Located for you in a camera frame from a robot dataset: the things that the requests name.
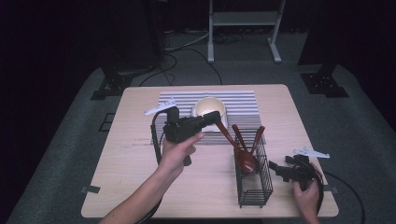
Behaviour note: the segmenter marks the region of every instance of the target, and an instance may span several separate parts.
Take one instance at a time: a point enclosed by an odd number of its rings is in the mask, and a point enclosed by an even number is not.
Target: wrist
[[[318,216],[315,214],[314,215],[304,215],[303,214],[303,218],[307,224],[319,224],[320,223]]]
[[[167,166],[159,165],[157,170],[155,171],[156,175],[161,176],[162,178],[167,179],[168,181],[175,181],[180,174],[182,173],[183,168],[181,169],[171,169]]]

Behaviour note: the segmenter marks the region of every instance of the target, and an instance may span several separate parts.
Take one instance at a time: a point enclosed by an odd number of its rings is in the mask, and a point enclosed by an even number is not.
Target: wire basket
[[[253,146],[256,131],[257,130],[240,130],[248,151],[250,151]],[[235,137],[235,143],[242,148],[237,137]],[[236,162],[236,154],[234,153],[238,202],[241,208],[243,205],[258,205],[262,208],[266,205],[273,192],[268,160],[265,155],[262,137],[253,154],[258,161],[258,165],[255,171],[247,174],[239,168]]]

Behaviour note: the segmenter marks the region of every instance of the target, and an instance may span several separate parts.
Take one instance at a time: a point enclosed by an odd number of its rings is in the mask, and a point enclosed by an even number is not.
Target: black wire
[[[154,149],[155,149],[155,157],[157,158],[157,163],[160,164],[161,161],[161,141],[163,140],[163,134],[161,135],[161,139],[160,139],[160,143],[158,143],[158,138],[157,138],[157,129],[155,128],[155,120],[157,119],[157,117],[162,113],[162,111],[157,112],[151,122],[151,137],[152,137],[152,143],[154,145]],[[160,201],[142,218],[140,219],[138,222],[136,222],[137,224],[145,224],[147,223],[152,216],[154,216],[154,214],[157,212],[158,208],[161,205],[161,202],[163,201],[163,198],[160,199]]]
[[[212,69],[216,72],[216,74],[217,74],[218,77],[219,77],[220,85],[222,85],[222,78],[221,78],[220,73],[219,73],[218,70],[213,66],[212,63],[209,63],[209,62],[207,61],[207,59],[206,59],[206,57],[204,56],[204,54],[202,54],[200,51],[198,51],[198,50],[196,50],[196,49],[177,49],[177,50],[174,50],[173,52],[182,51],[182,50],[194,51],[194,52],[198,53],[199,55],[201,55],[201,57],[204,58],[204,60],[206,61],[206,63],[207,63],[210,67],[212,67]]]
[[[341,179],[340,177],[338,177],[336,175],[333,175],[333,174],[331,174],[331,173],[329,173],[327,171],[323,171],[323,174],[329,175],[329,176],[339,180],[341,183],[345,184],[350,190],[352,190],[353,194],[356,196],[356,198],[359,201],[359,204],[361,205],[361,224],[365,223],[366,212],[365,212],[365,209],[364,209],[363,201],[361,200],[361,197],[359,196],[358,192],[356,192],[356,190],[354,190],[352,188],[352,186],[350,186],[345,180]]]
[[[209,36],[209,32],[208,31],[202,31],[200,33],[205,33],[204,35],[200,35],[200,37],[186,43],[183,44],[181,46],[178,47],[173,47],[173,48],[165,48],[165,51],[169,52],[169,51],[175,51],[178,49],[182,49],[182,48],[186,48],[187,46],[193,46],[193,45],[202,45],[204,44],[204,40]]]
[[[176,65],[177,65],[177,58],[176,58],[175,56],[173,56],[173,55],[170,55],[170,54],[165,54],[165,55],[166,55],[166,56],[169,56],[169,57],[171,57],[171,58],[173,58],[173,59],[175,59],[175,63],[174,63],[171,67],[169,67],[169,68],[167,68],[167,69],[161,69],[160,72],[154,73],[154,74],[150,75],[149,77],[146,77],[142,82],[140,82],[139,87],[143,86],[143,83],[145,83],[145,82],[146,82],[147,80],[149,80],[150,78],[155,77],[155,76],[157,76],[157,75],[159,75],[159,74],[161,74],[161,73],[167,72],[167,71],[171,70],[172,68],[176,67]]]
[[[218,34],[215,35],[215,38],[213,40],[213,43],[218,44],[218,45],[232,45],[237,42],[240,42],[244,40],[244,36],[242,34],[238,34],[240,38],[238,38],[235,35],[229,35],[229,34]]]
[[[125,78],[134,78],[134,77],[139,77],[139,76],[145,75],[147,73],[150,73],[150,72],[154,71],[155,69],[156,69],[156,67],[150,67],[148,69],[145,69],[142,72],[132,72],[131,74],[120,75],[120,76],[125,77]]]
[[[161,142],[163,141],[163,135],[164,135],[164,134],[165,134],[165,133],[161,134],[160,145],[161,145]]]
[[[174,75],[170,74],[170,73],[167,72],[167,71],[169,71],[170,69],[172,69],[173,67],[176,66],[176,64],[177,64],[177,58],[176,58],[175,56],[173,56],[173,55],[170,55],[170,54],[166,54],[166,55],[169,56],[169,57],[172,57],[172,58],[175,60],[175,64],[174,64],[171,68],[169,68],[169,69],[167,69],[167,70],[165,70],[165,69],[163,69],[163,68],[161,68],[161,67],[160,67],[160,69],[163,71],[163,75],[165,76],[166,81],[168,82],[168,85],[169,85],[169,86],[173,86],[173,82],[175,81],[176,78],[175,78]]]

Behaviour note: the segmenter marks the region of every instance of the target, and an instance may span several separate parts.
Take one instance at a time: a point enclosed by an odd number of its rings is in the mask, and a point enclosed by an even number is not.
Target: gray floor
[[[278,36],[276,43],[283,60],[281,64],[274,63],[266,44],[267,36],[235,35],[229,38],[239,41],[215,46],[212,65],[219,71],[222,84],[280,83],[288,86],[314,149],[332,156],[329,160],[320,160],[323,170],[341,177],[359,193],[366,223],[396,223],[396,215],[390,210],[396,205],[395,132],[361,90],[356,78],[342,66],[337,66],[333,76],[345,88],[349,98],[326,98],[308,93],[300,73],[316,72],[318,66],[297,66],[306,34]],[[196,37],[171,34],[167,44],[174,47]],[[196,49],[206,56],[205,42],[188,49]],[[177,65],[166,75],[148,79],[143,86],[220,84],[218,75],[202,55],[187,49],[171,55],[177,58]],[[166,56],[163,69],[171,67],[174,62],[174,58]],[[132,86],[139,86],[149,75],[135,78]],[[103,101],[90,100],[103,78],[104,74],[98,68],[81,88],[9,223],[98,221],[81,216],[85,194],[80,190],[90,185],[106,141],[106,133],[98,132],[98,129],[107,113],[116,112],[120,101],[119,96],[107,97]],[[332,187],[339,189],[334,197],[340,213],[337,217],[321,221],[359,223],[361,208],[352,191],[340,181],[327,178]],[[153,220],[152,223],[302,223],[302,220]]]

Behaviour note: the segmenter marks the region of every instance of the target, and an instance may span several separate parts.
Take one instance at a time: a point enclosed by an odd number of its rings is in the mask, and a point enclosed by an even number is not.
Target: white shelf
[[[273,34],[268,38],[268,44],[273,54],[275,63],[282,63],[279,52],[276,48],[276,36],[279,25],[282,20],[283,9],[286,0],[279,0],[280,6],[278,11],[249,11],[249,12],[215,12],[213,11],[213,0],[209,4],[209,37],[207,41],[207,61],[215,61],[213,45],[213,27],[214,26],[244,26],[244,25],[272,25],[274,26]]]

